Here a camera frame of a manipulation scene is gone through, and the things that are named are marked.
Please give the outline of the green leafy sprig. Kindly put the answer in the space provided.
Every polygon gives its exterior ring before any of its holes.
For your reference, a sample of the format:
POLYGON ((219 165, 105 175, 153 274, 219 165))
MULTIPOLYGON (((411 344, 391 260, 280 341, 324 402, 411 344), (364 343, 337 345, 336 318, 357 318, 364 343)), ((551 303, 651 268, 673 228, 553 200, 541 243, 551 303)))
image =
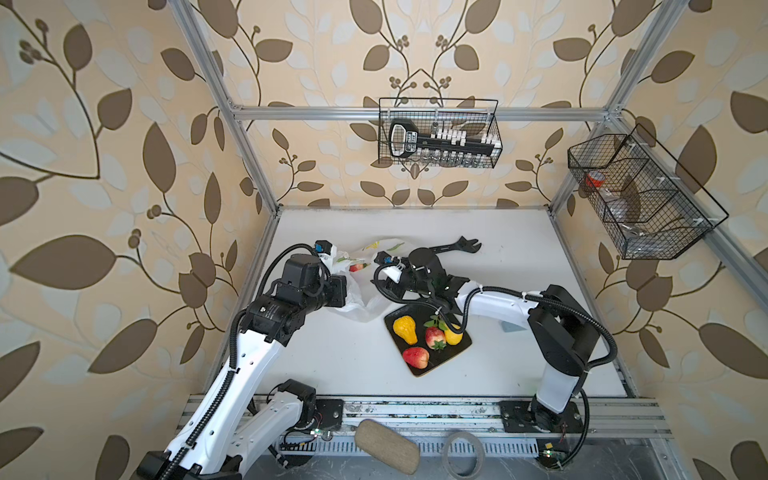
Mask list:
POLYGON ((442 331, 449 331, 453 319, 454 316, 451 313, 446 313, 438 309, 430 316, 430 320, 425 323, 425 326, 427 328, 434 327, 442 331))

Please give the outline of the yellow fake pear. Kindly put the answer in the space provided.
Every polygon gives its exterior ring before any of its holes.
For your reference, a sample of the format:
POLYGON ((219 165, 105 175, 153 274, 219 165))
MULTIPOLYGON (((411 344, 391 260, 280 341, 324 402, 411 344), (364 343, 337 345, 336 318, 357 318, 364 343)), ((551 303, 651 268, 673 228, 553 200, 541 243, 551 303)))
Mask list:
POLYGON ((415 345, 418 342, 416 323, 411 316, 402 316, 394 321, 393 332, 406 342, 407 345, 415 345))

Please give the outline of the white plastic bag lemon print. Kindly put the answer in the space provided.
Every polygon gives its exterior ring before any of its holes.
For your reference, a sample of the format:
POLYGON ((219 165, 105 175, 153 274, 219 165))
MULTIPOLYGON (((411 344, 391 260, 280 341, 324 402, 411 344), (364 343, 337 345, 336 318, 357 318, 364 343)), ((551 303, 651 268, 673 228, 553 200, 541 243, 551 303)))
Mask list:
POLYGON ((387 251, 394 256, 403 256, 411 244, 399 238, 386 238, 370 243, 357 250, 347 252, 333 245, 331 255, 319 254, 332 275, 343 275, 347 280, 346 305, 334 308, 334 311, 349 320, 367 323, 383 314, 389 301, 378 293, 371 283, 377 265, 374 258, 379 251, 387 251), (349 267, 365 262, 369 266, 351 273, 349 267))

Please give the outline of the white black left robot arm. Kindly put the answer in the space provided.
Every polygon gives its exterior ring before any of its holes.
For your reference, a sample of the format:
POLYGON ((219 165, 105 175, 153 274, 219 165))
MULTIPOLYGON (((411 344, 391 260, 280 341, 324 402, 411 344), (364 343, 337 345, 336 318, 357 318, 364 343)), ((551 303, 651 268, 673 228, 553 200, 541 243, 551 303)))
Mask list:
POLYGON ((313 387, 286 380, 263 409, 254 395, 309 314, 344 306, 347 280, 330 272, 333 251, 318 240, 292 245, 273 260, 281 276, 262 278, 254 300, 235 315, 229 358, 199 407, 164 450, 144 456, 135 478, 241 479, 283 434, 319 425, 313 387))

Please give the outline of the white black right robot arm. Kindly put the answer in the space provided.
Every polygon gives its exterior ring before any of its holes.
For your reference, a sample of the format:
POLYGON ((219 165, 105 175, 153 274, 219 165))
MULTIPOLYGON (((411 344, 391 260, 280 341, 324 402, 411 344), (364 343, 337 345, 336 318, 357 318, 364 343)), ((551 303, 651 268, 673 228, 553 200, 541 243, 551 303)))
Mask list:
POLYGON ((449 274, 438 258, 443 251, 380 251, 374 259, 371 282, 399 307, 386 320, 410 369, 426 371, 437 364, 430 354, 444 358, 467 346, 470 320, 494 320, 521 333, 530 343, 524 350, 543 363, 532 399, 508 410, 513 424, 541 432, 584 427, 587 413, 573 398, 592 370, 616 359, 613 335, 559 285, 533 292, 482 285, 449 274))

